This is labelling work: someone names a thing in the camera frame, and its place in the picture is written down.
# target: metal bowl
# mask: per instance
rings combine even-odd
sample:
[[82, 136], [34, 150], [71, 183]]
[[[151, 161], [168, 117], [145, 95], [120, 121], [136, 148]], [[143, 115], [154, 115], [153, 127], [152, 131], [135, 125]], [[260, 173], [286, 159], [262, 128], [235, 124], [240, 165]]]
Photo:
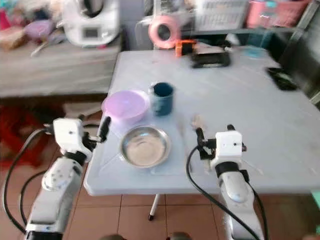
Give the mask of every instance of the metal bowl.
[[123, 137], [120, 145], [123, 158], [138, 168], [151, 168], [163, 163], [170, 149], [168, 135], [151, 126], [133, 128]]

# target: pink basket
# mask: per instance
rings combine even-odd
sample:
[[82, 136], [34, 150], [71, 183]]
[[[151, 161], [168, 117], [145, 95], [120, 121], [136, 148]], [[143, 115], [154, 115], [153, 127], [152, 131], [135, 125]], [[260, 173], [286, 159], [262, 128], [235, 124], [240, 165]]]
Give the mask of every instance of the pink basket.
[[[304, 13], [309, 0], [300, 1], [277, 1], [276, 19], [274, 26], [291, 28], [299, 21]], [[265, 1], [250, 1], [246, 26], [255, 28], [259, 25], [260, 15], [266, 6]]]

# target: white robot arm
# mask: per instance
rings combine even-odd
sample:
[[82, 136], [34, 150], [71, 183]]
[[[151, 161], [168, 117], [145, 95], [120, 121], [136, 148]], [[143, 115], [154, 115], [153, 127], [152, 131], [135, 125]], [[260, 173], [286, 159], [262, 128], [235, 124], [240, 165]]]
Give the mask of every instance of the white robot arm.
[[[80, 119], [59, 118], [53, 122], [52, 133], [60, 146], [59, 157], [42, 178], [42, 188], [37, 196], [26, 226], [26, 240], [61, 240], [68, 224], [72, 202], [81, 187], [83, 165], [92, 157], [97, 143], [106, 140], [111, 119], [106, 117], [100, 134], [91, 137], [84, 132]], [[226, 208], [240, 218], [259, 240], [263, 232], [253, 208], [254, 193], [245, 179], [241, 167], [242, 151], [246, 150], [242, 135], [229, 127], [229, 131], [218, 132], [215, 139], [204, 141], [201, 128], [197, 128], [198, 150], [202, 160], [211, 160], [215, 169]], [[204, 147], [211, 150], [208, 154]], [[228, 240], [254, 240], [238, 221], [225, 216]]]
[[91, 137], [84, 132], [80, 119], [58, 118], [53, 121], [53, 133], [63, 156], [42, 178], [42, 188], [26, 225], [26, 240], [62, 239], [74, 197], [81, 187], [83, 165], [90, 161], [96, 144], [106, 140], [110, 122], [110, 117], [106, 117], [100, 134]]
[[[242, 152], [245, 152], [247, 147], [242, 142], [242, 135], [232, 125], [228, 125], [227, 128], [228, 131], [217, 132], [215, 139], [208, 141], [204, 141], [201, 128], [197, 128], [200, 158], [211, 160], [210, 167], [216, 171], [225, 207], [253, 230], [260, 240], [264, 240], [254, 210], [255, 195], [248, 183], [248, 173], [246, 170], [240, 170]], [[209, 148], [211, 154], [208, 154], [204, 147]], [[229, 214], [225, 214], [224, 220], [228, 240], [256, 239]]]

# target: purple bowl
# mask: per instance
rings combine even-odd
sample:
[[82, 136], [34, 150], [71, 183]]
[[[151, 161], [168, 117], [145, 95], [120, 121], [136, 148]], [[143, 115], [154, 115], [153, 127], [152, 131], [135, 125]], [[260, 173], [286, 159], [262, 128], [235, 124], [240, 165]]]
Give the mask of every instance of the purple bowl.
[[54, 23], [50, 20], [34, 21], [25, 26], [25, 34], [32, 40], [47, 39], [54, 29]]
[[124, 90], [108, 96], [101, 109], [112, 120], [135, 124], [147, 114], [149, 106], [149, 98], [144, 91]]

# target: table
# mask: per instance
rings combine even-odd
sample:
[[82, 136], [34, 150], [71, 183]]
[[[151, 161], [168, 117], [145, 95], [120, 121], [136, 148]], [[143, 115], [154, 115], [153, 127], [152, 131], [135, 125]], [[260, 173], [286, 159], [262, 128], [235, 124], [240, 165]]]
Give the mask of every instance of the table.
[[50, 97], [105, 98], [112, 79], [121, 37], [104, 49], [81, 48], [69, 42], [42, 49], [29, 42], [12, 51], [0, 49], [0, 101], [31, 101]]
[[[302, 91], [281, 91], [265, 72], [276, 67], [267, 54], [250, 59], [241, 49], [231, 54], [232, 63], [221, 68], [190, 68], [188, 57], [176, 58], [164, 50], [122, 52], [117, 60], [110, 93], [138, 89], [165, 81], [176, 87], [171, 115], [153, 117], [141, 125], [167, 132], [172, 142], [168, 160], [151, 169], [137, 169], [119, 154], [121, 137], [133, 126], [111, 124], [108, 139], [93, 153], [84, 179], [92, 196], [114, 194], [186, 194], [197, 190], [189, 183], [185, 152], [177, 123], [184, 121], [186, 147], [197, 137], [190, 126], [199, 114], [206, 124], [205, 137], [233, 124], [242, 133], [247, 169], [259, 193], [306, 193], [320, 189], [320, 112]], [[207, 174], [199, 155], [192, 158], [193, 175], [206, 191], [219, 192], [215, 172]]]

